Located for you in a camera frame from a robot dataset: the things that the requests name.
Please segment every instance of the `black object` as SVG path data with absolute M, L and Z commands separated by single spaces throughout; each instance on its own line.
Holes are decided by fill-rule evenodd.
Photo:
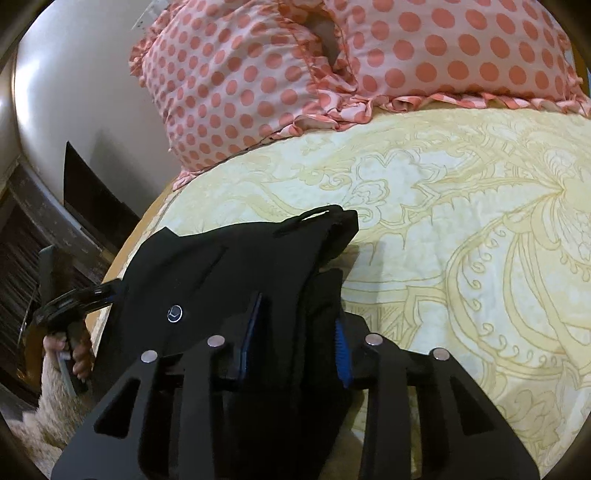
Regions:
M 99 180 L 70 142 L 66 143 L 64 164 L 64 206 L 113 253 L 121 249 L 139 222 L 139 217 Z
M 78 379 L 72 368 L 72 352 L 79 343 L 88 313 L 113 302 L 119 280 L 69 291 L 73 277 L 73 258 L 56 246 L 39 252 L 39 294 L 41 307 L 33 314 L 33 324 L 47 328 L 47 333 L 66 334 L 67 348 L 59 352 L 57 360 L 68 393 L 75 397 L 88 391 L 86 382 Z
M 341 272 L 318 268 L 355 232 L 355 213 L 331 206 L 279 225 L 188 238 L 164 231 L 146 242 L 103 333 L 102 372 L 114 373 L 112 342 L 143 351 L 52 479 L 316 479 L 352 391 L 366 388 L 359 477 L 410 479 L 415 385 L 424 480 L 538 480 L 515 433 L 446 350 L 402 351 L 342 311 Z M 120 368 L 125 358 L 114 358 Z
M 415 386 L 421 426 L 421 480 L 539 480 L 515 432 L 472 377 L 443 348 L 401 350 L 344 314 L 350 386 L 369 390 L 359 479 L 410 479 L 410 406 Z
M 211 336 L 184 354 L 165 358 L 144 352 L 76 433 L 52 480 L 251 478 L 243 472 L 229 474 L 223 464 L 221 391 L 260 388 L 255 379 L 260 370 L 249 361 L 263 348 L 258 340 L 264 327 L 256 325 L 261 322 L 260 300 L 255 294 L 243 315 L 223 322 L 220 333 L 225 336 Z M 359 479 L 410 480 L 407 385 L 415 385 L 423 444 L 421 479 L 539 480 L 525 447 L 447 350 L 438 348 L 429 355 L 404 351 L 370 334 L 359 316 L 341 312 L 337 322 L 351 351 L 350 386 L 369 389 Z M 170 407 L 175 397 L 180 403 L 177 417 Z M 174 422 L 178 432 L 171 437 Z M 323 435 L 321 423 L 315 434 Z
M 301 467 L 317 477 L 351 395 L 335 374 L 330 325 L 322 330 L 322 344 L 329 346 L 332 370 L 324 362 L 323 374 L 315 375 L 332 380 L 307 374 L 320 372 L 306 363 L 314 332 L 308 326 L 321 329 L 338 315 L 342 274 L 318 271 L 357 231 L 356 212 L 326 206 L 281 223 L 242 223 L 182 237 L 168 229 L 155 233 L 134 255 L 111 308 L 93 371 L 95 396 L 105 395 L 144 351 L 160 357 L 186 352 L 261 294 L 258 314 L 269 328 L 259 358 L 252 359 L 260 368 L 257 389 L 224 395 L 232 419 L 223 431 L 230 446 L 224 463 L 243 478 L 287 480 L 300 446 L 311 444 L 317 448 Z M 330 411 L 328 441 L 303 427 L 308 423 L 300 404 L 317 393 L 318 404 Z

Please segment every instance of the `hand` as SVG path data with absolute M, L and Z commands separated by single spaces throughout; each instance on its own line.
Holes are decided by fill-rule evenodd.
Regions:
M 43 347 L 45 352 L 49 355 L 53 365 L 57 367 L 57 352 L 61 352 L 66 348 L 65 335 L 47 335 L 43 339 Z M 92 343 L 90 341 L 90 333 L 84 329 L 80 343 L 74 349 L 73 357 L 76 363 L 72 368 L 72 372 L 81 380 L 88 378 L 95 363 L 95 356 L 92 353 Z

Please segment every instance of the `fingers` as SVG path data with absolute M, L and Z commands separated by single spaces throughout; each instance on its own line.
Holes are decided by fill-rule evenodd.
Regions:
M 78 378 L 83 379 L 90 375 L 90 370 L 92 370 L 92 358 L 87 356 L 85 359 L 76 362 L 74 368 L 72 368 L 72 373 L 77 375 Z
M 94 359 L 94 354 L 92 353 L 92 344 L 90 342 L 90 338 L 80 342 L 74 351 L 72 352 L 72 356 L 74 360 L 79 361 L 84 359 L 87 356 L 90 356 Z
M 54 335 L 46 335 L 43 339 L 43 348 L 46 352 L 59 352 L 66 347 L 66 340 Z
M 90 375 L 92 365 L 95 361 L 95 356 L 92 353 L 92 343 L 90 341 L 90 334 L 84 330 L 80 336 L 80 343 L 72 352 L 72 357 L 76 364 L 72 368 L 72 373 L 77 375 L 80 379 L 85 379 Z

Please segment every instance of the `pink polka dot pillow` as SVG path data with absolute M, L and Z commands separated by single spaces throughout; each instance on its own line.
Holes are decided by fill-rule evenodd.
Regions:
M 277 1 L 185 0 L 134 47 L 131 72 L 183 165 L 176 188 L 261 142 L 351 125 L 337 93 L 348 86 L 289 13 Z
M 511 108 L 591 109 L 564 56 L 569 39 L 536 0 L 324 0 L 323 8 L 342 40 L 336 66 L 374 105 L 483 108 L 498 98 Z

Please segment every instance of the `pillow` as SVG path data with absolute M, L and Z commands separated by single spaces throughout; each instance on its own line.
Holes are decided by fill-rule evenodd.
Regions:
M 289 13 L 269 0 L 187 0 L 134 47 L 131 72 L 183 164 L 175 188 L 262 141 L 351 125 L 357 110 L 347 104 L 343 116 L 341 95 L 351 86 Z
M 569 39 L 536 0 L 324 0 L 312 8 L 318 5 L 337 25 L 338 62 L 374 104 L 398 110 L 397 100 L 431 96 L 484 107 L 500 96 L 512 108 L 589 114 L 564 57 Z

